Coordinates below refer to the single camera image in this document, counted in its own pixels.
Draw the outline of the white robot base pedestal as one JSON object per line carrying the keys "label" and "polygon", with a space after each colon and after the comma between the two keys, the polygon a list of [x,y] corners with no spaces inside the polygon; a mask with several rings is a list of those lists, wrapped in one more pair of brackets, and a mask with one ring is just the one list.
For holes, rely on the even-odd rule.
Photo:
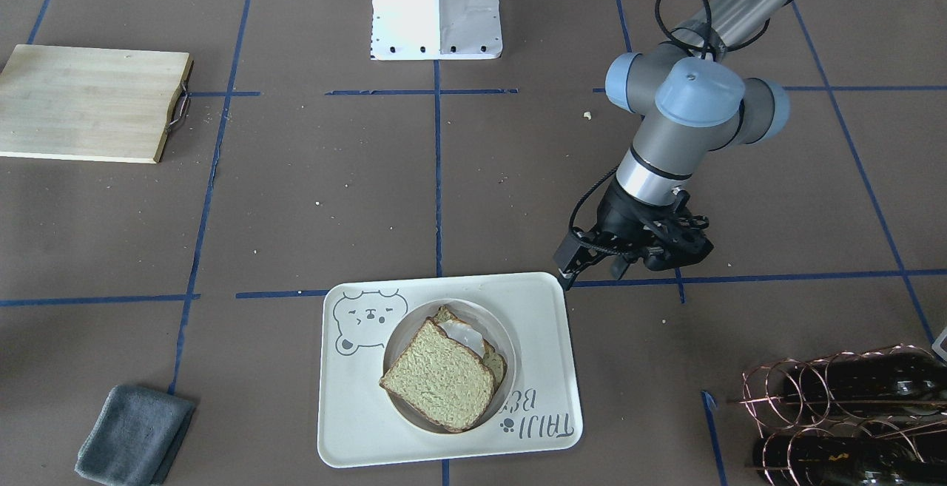
{"label": "white robot base pedestal", "polygon": [[495,59],[503,53],[499,0],[371,0],[370,58]]}

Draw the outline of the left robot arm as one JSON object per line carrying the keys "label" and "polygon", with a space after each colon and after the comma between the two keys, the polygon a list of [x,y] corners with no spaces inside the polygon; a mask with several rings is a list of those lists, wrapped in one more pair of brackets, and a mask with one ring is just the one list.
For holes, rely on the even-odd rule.
{"label": "left robot arm", "polygon": [[774,138],[790,115],[774,81],[742,78],[727,55],[757,41],[772,14],[794,0],[701,0],[700,10],[669,28],[650,53],[625,53],[610,65],[604,91],[641,125],[621,162],[602,177],[605,193],[591,229],[568,221],[555,253],[569,290],[582,271],[613,258],[615,280],[641,261],[650,271],[694,265],[714,248],[707,217],[693,215],[687,184],[707,153]]}

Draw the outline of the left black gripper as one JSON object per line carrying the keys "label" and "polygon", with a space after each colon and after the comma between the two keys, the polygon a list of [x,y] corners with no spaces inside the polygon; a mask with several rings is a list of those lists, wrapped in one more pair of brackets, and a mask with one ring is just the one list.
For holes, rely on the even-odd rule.
{"label": "left black gripper", "polygon": [[[666,271],[700,263],[714,245],[704,233],[708,219],[689,210],[687,190],[673,193],[666,206],[646,205],[626,193],[615,178],[596,207],[591,243],[616,256],[610,267],[613,280],[625,277],[629,267],[641,260],[650,271]],[[596,260],[581,229],[568,229],[553,255],[559,286],[569,291],[581,272]]]}

